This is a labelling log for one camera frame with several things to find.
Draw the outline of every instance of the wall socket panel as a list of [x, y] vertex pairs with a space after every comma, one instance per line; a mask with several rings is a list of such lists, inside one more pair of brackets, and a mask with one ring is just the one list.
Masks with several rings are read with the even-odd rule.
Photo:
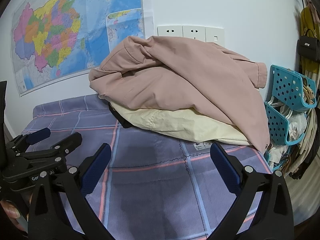
[[225, 46], [224, 29], [222, 28], [171, 25], [158, 26], [157, 29], [158, 36], [186, 37], [204, 42], [214, 42], [222, 47]]
[[158, 36], [182, 37], [182, 26], [158, 26]]

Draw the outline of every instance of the bedsheet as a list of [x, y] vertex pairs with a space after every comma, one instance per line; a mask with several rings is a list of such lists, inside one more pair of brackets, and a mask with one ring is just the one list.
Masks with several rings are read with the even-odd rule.
[[[98, 95], [36, 106], [23, 134], [45, 127], [51, 136], [29, 151], [81, 133], [82, 145], [67, 155], [68, 165], [79, 166], [102, 143], [110, 144], [111, 161], [86, 198], [116, 240], [204, 240], [235, 199], [212, 163], [209, 148], [197, 150], [193, 142], [136, 127], [124, 129]], [[243, 165], [271, 173], [254, 148], [222, 146]], [[249, 227], [260, 197], [257, 193], [240, 231]], [[82, 232], [66, 195], [61, 198], [73, 228]]]

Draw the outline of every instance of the yellow fabric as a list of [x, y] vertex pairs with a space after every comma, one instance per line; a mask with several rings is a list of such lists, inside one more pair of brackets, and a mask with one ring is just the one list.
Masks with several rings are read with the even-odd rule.
[[251, 145], [238, 127], [201, 115], [194, 109], [132, 110], [110, 103], [124, 119], [142, 129], [192, 142], [217, 140], [228, 144]]
[[[308, 31], [307, 36], [308, 37], [314, 37], [313, 34], [314, 28], [313, 28], [313, 23], [312, 23], [312, 18], [311, 18], [311, 12], [308, 7], [304, 8], [301, 12], [301, 35], [304, 35], [304, 32], [307, 29], [310, 29], [311, 31]], [[319, 25], [315, 23], [316, 27], [316, 36], [319, 39]], [[301, 64], [302, 64], [302, 73], [305, 74], [305, 71], [313, 72], [313, 73], [318, 73], [319, 71], [319, 63], [316, 63], [308, 58], [301, 57]]]

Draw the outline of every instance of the map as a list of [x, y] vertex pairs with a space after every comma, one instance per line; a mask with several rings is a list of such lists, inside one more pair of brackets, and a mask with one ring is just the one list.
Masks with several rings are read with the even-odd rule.
[[145, 37], [143, 20], [142, 0], [25, 0], [12, 21], [20, 94], [99, 67], [125, 37]]

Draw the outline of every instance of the handbag strap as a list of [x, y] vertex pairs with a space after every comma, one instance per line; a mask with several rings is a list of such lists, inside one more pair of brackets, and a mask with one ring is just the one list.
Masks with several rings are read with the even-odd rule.
[[307, 29], [306, 28], [306, 12], [304, 11], [303, 12], [303, 15], [304, 15], [304, 35], [307, 36], [309, 30], [312, 32], [313, 36], [316, 38], [317, 37], [317, 33], [316, 33], [316, 26], [315, 26], [315, 21], [313, 20], [313, 15], [311, 13], [311, 19], [312, 19], [312, 24], [313, 24], [313, 29], [314, 29], [314, 33], [311, 29]]

